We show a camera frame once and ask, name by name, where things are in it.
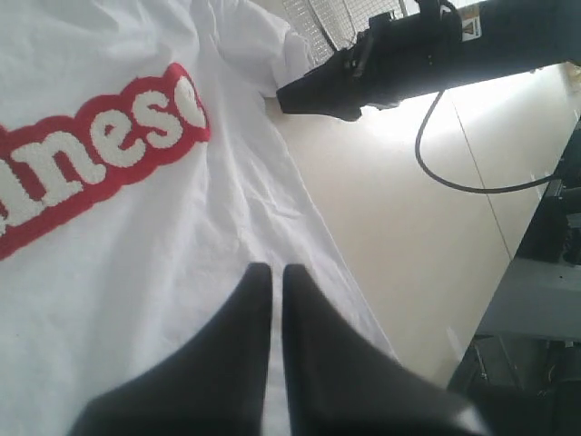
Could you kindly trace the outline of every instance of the t-shirt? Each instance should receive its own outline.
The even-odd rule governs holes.
[[[289,434],[281,274],[387,339],[264,111],[310,68],[247,0],[8,0],[0,13],[0,434],[63,435],[273,270],[265,434]]]

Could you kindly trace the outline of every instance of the metal wire rack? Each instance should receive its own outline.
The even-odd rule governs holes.
[[[391,12],[407,15],[404,0],[282,0],[290,21],[310,42],[317,64],[333,50],[350,46],[358,32],[368,27],[370,17]]]

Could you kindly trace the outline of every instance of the black cable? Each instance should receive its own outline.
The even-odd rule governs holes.
[[[553,175],[549,175],[548,177],[544,177],[542,179],[535,180],[534,182],[518,184],[516,186],[507,186],[504,188],[472,188],[470,186],[463,186],[461,184],[453,183],[453,182],[446,180],[446,179],[443,179],[439,175],[435,174],[433,171],[431,171],[428,168],[428,166],[424,162],[424,159],[421,157],[420,147],[421,147],[422,137],[424,136],[424,130],[426,130],[426,126],[428,125],[428,121],[431,118],[432,114],[434,113],[434,110],[436,109],[436,106],[438,106],[438,103],[441,100],[444,93],[445,93],[445,91],[440,91],[438,93],[438,95],[436,96],[436,98],[434,99],[434,103],[432,103],[432,105],[429,107],[428,112],[426,113],[426,116],[424,117],[424,121],[422,121],[421,126],[419,127],[418,136],[416,136],[416,148],[415,148],[416,161],[418,162],[418,165],[423,170],[423,172],[426,173],[433,180],[447,186],[448,188],[456,189],[457,191],[462,191],[464,193],[494,194],[494,193],[515,193],[517,191],[524,191],[526,189],[535,188],[537,186],[540,186],[541,184],[545,184],[545,183],[551,182],[551,181],[559,178],[558,176],[553,174]]]

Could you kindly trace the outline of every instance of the white lettering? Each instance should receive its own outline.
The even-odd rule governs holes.
[[[111,127],[110,132],[107,132],[107,127]],[[121,111],[111,109],[94,118],[91,123],[91,139],[101,158],[108,164],[129,168],[142,160],[145,143],[141,139],[125,150],[121,148],[131,129],[131,120]]]
[[[155,148],[171,148],[182,137],[183,129],[180,120],[166,112],[158,112],[152,109],[153,105],[165,108],[167,104],[168,98],[157,91],[139,94],[133,102],[133,116],[137,123],[145,127],[155,127],[165,132],[165,134],[156,132],[147,134],[147,141]]]
[[[173,90],[173,100],[185,121],[194,127],[204,128],[206,126],[206,117],[201,107],[198,106],[195,90],[187,77],[183,76],[178,80]]]
[[[44,206],[28,196],[8,163],[0,159],[0,203],[8,215],[0,215],[0,237],[6,232],[6,226],[17,226],[40,215]]]
[[[42,143],[23,145],[11,154],[16,162],[28,164],[46,193],[42,201],[47,206],[56,206],[83,190],[78,181],[67,181],[54,159],[58,153],[64,153],[73,168],[86,183],[97,184],[104,180],[106,169],[102,164],[95,164],[89,154],[72,134],[55,132],[46,136]]]

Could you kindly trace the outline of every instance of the warning sticker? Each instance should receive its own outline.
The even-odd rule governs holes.
[[[462,17],[462,42],[479,39],[482,36],[480,25],[480,7],[478,5],[467,6],[459,10]]]

